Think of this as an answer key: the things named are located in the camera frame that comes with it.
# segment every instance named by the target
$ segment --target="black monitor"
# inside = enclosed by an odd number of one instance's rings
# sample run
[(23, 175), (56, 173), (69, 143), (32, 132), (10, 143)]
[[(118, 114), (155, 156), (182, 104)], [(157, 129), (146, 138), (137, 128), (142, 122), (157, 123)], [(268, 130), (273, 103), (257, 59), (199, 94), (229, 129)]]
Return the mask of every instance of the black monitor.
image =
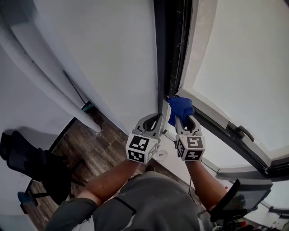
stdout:
[(227, 194), (212, 209), (211, 221), (240, 219), (256, 210), (270, 193), (271, 180), (237, 179)]

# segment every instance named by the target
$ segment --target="screen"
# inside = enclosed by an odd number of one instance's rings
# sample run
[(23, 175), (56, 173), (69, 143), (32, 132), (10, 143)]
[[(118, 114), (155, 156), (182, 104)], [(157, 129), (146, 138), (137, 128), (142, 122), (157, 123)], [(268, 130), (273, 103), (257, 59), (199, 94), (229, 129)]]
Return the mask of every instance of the screen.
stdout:
[(266, 192), (267, 190), (238, 191), (223, 210), (252, 209)]

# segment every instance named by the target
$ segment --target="wooden floor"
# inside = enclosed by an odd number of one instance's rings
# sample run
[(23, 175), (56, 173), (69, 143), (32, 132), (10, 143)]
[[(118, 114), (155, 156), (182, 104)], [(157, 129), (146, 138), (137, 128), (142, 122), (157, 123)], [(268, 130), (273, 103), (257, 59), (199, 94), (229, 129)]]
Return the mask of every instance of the wooden floor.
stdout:
[[(53, 150), (55, 155), (68, 157), (68, 167), (72, 167), (79, 159), (85, 160), (85, 164), (80, 165), (73, 175), (73, 178), (84, 184), (126, 159), (127, 135), (97, 109), (89, 115), (102, 127), (101, 133), (94, 132), (77, 120)], [(154, 159), (151, 159), (149, 164), (155, 166), (157, 172), (178, 181), (186, 190), (189, 189), (186, 183)], [(145, 167), (142, 165), (135, 175), (143, 173)], [(31, 189), (34, 193), (45, 192), (38, 182), (33, 182)], [(72, 193), (77, 195), (81, 191), (81, 186), (72, 183), (71, 189)], [(38, 230), (42, 231), (58, 205), (49, 196), (38, 198), (37, 202), (37, 207), (32, 203), (26, 203), (24, 208)]]

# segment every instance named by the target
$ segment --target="white round object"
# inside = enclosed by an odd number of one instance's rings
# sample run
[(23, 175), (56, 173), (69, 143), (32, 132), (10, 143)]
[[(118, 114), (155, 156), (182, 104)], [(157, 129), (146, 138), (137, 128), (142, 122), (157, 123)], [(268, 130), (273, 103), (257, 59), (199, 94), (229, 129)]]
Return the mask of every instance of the white round object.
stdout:
[(167, 158), (168, 152), (165, 150), (159, 150), (156, 154), (153, 155), (153, 159), (156, 161), (163, 161)]

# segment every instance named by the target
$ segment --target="gray t-shirt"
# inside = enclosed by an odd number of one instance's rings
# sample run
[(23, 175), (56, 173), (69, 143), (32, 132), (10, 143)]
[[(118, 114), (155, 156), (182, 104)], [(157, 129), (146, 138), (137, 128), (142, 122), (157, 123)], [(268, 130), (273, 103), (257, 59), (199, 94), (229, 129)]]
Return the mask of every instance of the gray t-shirt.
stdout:
[(176, 181), (146, 172), (130, 181), (119, 195), (97, 207), (89, 199), (64, 202), (46, 231), (211, 231), (210, 216)]

